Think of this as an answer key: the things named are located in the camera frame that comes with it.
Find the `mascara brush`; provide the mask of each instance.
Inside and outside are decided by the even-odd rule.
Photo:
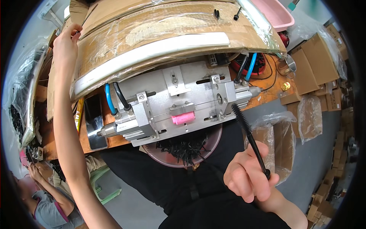
[[[269,171],[269,169],[266,169],[266,167],[264,166],[263,159],[261,157],[261,154],[259,153],[258,146],[253,138],[253,135],[251,134],[251,129],[250,129],[248,122],[246,121],[244,115],[240,112],[240,109],[236,103],[233,103],[231,105],[231,108],[236,115],[236,121],[242,126],[242,129],[245,131],[248,141],[249,141],[250,145],[252,146],[255,155],[257,156],[259,164],[261,165],[262,172],[266,175],[267,179],[269,180],[271,172]]]

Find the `black shirt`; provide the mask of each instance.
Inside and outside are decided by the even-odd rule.
[[[254,203],[246,203],[240,196],[226,192],[198,199],[191,205],[174,211],[159,229],[212,228],[281,228],[290,227],[275,213],[265,213]]]

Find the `pink basket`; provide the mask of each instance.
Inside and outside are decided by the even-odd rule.
[[[276,32],[281,32],[295,24],[295,20],[278,0],[251,0],[266,16]]]

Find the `black pants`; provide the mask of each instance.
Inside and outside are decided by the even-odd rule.
[[[242,130],[235,121],[228,121],[223,123],[223,133],[216,149],[192,176],[188,176],[190,172],[184,168],[172,168],[154,161],[131,144],[106,149],[100,154],[118,177],[170,215],[192,203],[192,183],[200,198],[229,191],[218,174],[223,176],[235,154],[242,151]]]

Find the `hand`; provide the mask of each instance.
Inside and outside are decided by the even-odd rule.
[[[29,175],[30,177],[37,182],[40,182],[41,180],[43,180],[43,176],[41,174],[41,172],[38,170],[38,168],[36,167],[36,165],[32,162],[29,167]]]
[[[266,144],[255,141],[262,158],[268,154]],[[229,163],[224,174],[224,183],[245,202],[251,203],[256,196],[259,201],[266,201],[270,196],[270,187],[279,181],[278,174],[271,173],[267,180],[251,145],[244,152],[239,152]]]
[[[60,86],[69,87],[71,84],[71,77],[78,57],[77,42],[81,35],[76,32],[82,29],[80,25],[72,23],[53,42],[53,62],[58,76],[55,78],[55,85],[61,84]]]

